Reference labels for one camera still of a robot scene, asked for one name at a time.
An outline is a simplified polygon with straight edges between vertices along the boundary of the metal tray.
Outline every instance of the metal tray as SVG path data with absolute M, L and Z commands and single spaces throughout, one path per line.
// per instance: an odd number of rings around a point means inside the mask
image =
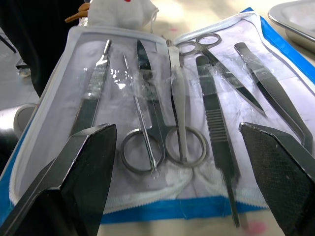
M 300 0 L 272 7 L 268 17 L 285 28 L 286 35 L 295 43 L 315 53 L 315 1 Z

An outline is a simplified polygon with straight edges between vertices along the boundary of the floor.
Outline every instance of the floor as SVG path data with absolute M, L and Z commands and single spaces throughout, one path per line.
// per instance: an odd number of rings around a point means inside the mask
M 13 53 L 0 41 L 0 110 L 25 103 L 37 103 L 39 100 L 31 77 L 23 78 L 18 74 L 15 65 L 20 58 L 18 52 Z

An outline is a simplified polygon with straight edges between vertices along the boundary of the white fabric liner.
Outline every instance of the white fabric liner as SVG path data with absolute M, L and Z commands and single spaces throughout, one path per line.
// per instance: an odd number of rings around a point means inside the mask
M 46 96 L 34 117 L 13 167 L 10 180 L 10 199 L 14 204 L 18 202 L 39 171 L 63 148 L 80 104 L 80 96 L 89 80 L 88 72 L 100 58 L 108 38 L 113 40 L 110 51 L 111 70 L 107 76 L 94 124 L 115 123 L 117 125 L 117 150 L 124 135 L 139 127 L 130 93 L 126 89 L 119 89 L 119 84 L 123 84 L 120 81 L 123 81 L 123 74 L 126 70 L 122 53 L 126 54 L 131 71 L 135 71 L 137 67 L 135 34 L 130 31 L 128 37 L 129 31 L 119 32 L 117 35 L 114 31 L 112 34 L 101 34 L 91 33 L 90 30 L 100 31 L 92 27 L 76 28 L 69 35 L 63 61 L 47 89 Z M 267 115 L 267 117 L 262 116 L 244 101 L 219 73 L 215 74 L 220 103 L 241 174 L 235 190 L 236 199 L 254 206 L 266 206 L 256 185 L 238 125 L 240 122 L 246 121 L 274 127 L 292 134 L 295 138 L 296 136 L 253 84 L 243 61 L 234 50 L 234 44 L 245 42 L 249 49 L 271 70 L 313 134 L 315 133 L 314 118 L 312 110 L 309 108 L 315 105 L 315 97 L 305 84 L 310 85 L 311 89 L 314 86 L 288 59 L 263 39 L 257 14 L 253 12 L 238 14 L 206 29 L 187 34 L 178 41 L 191 39 L 206 31 L 215 31 L 221 36 L 222 42 L 211 48 L 210 51 L 255 96 Z M 165 123 L 173 125 L 174 118 L 169 98 L 171 77 L 165 41 L 160 38 L 150 38 L 142 33 L 138 33 L 137 37 L 142 39 L 155 72 L 154 79 L 158 84 Z M 184 70 L 189 86 L 186 120 L 187 125 L 200 130 L 210 143 L 202 95 L 198 86 L 195 58 L 196 55 L 185 57 Z M 197 142 L 190 144 L 190 155 L 197 153 L 198 148 Z M 143 177 L 129 172 L 122 164 L 119 152 L 117 152 L 105 212 L 140 206 L 161 199 L 227 196 L 221 174 L 215 169 L 212 153 L 209 153 L 210 156 L 206 161 L 194 170 L 180 169 L 166 161 L 160 168 L 160 178 L 153 180 L 150 175 Z M 145 148 L 143 147 L 137 157 L 132 156 L 132 158 L 140 158 L 139 162 L 147 161 Z

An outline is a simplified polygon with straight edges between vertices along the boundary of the surgical scissors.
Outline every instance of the surgical scissors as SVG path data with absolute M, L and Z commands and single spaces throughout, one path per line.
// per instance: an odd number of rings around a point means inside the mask
M 138 52 L 139 69 L 148 71 L 148 73 L 144 73 L 143 80 L 148 90 L 146 93 L 148 94 L 147 106 L 148 106 L 148 111 L 149 111 L 152 126 L 150 128 L 146 128 L 145 126 L 144 127 L 146 129 L 147 136 L 151 137 L 152 140 L 157 143 L 161 152 L 161 157 L 157 161 L 156 166 L 159 166 L 163 162 L 163 160 L 165 159 L 165 156 L 167 156 L 171 162 L 173 162 L 174 164 L 180 167 L 192 168 L 199 165 L 204 160 L 207 153 L 207 143 L 206 143 L 205 137 L 197 129 L 190 126 L 186 126 L 185 127 L 186 131 L 195 135 L 197 139 L 199 140 L 201 144 L 201 156 L 196 161 L 193 161 L 193 162 L 183 162 L 183 161 L 178 160 L 178 158 L 175 157 L 175 154 L 172 152 L 169 146 L 169 143 L 170 143 L 169 138 L 170 138 L 170 135 L 173 132 L 177 131 L 179 128 L 177 126 L 167 126 L 164 122 L 162 109 L 161 109 L 161 105 L 158 98 L 157 88 L 153 84 L 153 76 L 151 72 L 150 62 L 145 52 L 145 49 L 139 40 L 137 43 L 137 52 Z M 133 136 L 137 134 L 143 134 L 143 131 L 141 128 L 130 131 L 129 133 L 127 133 L 127 135 L 123 139 L 122 144 L 121 144 L 122 161 L 124 165 L 132 172 L 135 172 L 138 174 L 143 174 L 146 172 L 153 173 L 155 169 L 154 165 L 150 164 L 149 170 L 139 169 L 132 166 L 126 159 L 126 154 L 125 154 L 126 144 Z M 146 143 L 146 146 L 147 146 L 149 157 L 151 158 L 151 152 L 149 152 L 147 143 Z
M 203 44 L 201 41 L 205 38 L 215 38 L 214 43 Z M 210 62 L 211 66 L 218 68 L 218 71 L 222 73 L 225 80 L 236 90 L 236 92 L 249 104 L 251 104 L 255 109 L 257 109 L 262 114 L 265 114 L 263 108 L 255 99 L 255 97 L 247 90 L 247 88 L 236 78 L 236 76 L 227 69 L 210 51 L 210 48 L 217 46 L 221 43 L 222 39 L 220 35 L 216 33 L 205 33 L 196 38 L 196 41 L 185 41 L 176 45 L 178 48 L 183 48 L 184 46 L 194 46 L 194 48 L 188 52 L 181 52 L 182 58 L 187 55 L 193 54 L 203 54 L 206 56 Z

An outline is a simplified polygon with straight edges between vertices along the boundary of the white table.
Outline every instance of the white table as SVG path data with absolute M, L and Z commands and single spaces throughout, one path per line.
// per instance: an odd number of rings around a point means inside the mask
M 268 11 L 284 0 L 152 0 L 159 8 L 154 32 L 167 39 L 197 30 L 252 7 L 276 31 L 301 52 L 313 65 L 315 55 L 292 43 L 284 29 L 271 23 Z M 247 229 L 236 229 L 231 216 L 226 218 L 194 220 L 160 220 L 101 225 L 98 236 L 284 236 L 269 210 L 241 214 L 246 218 Z

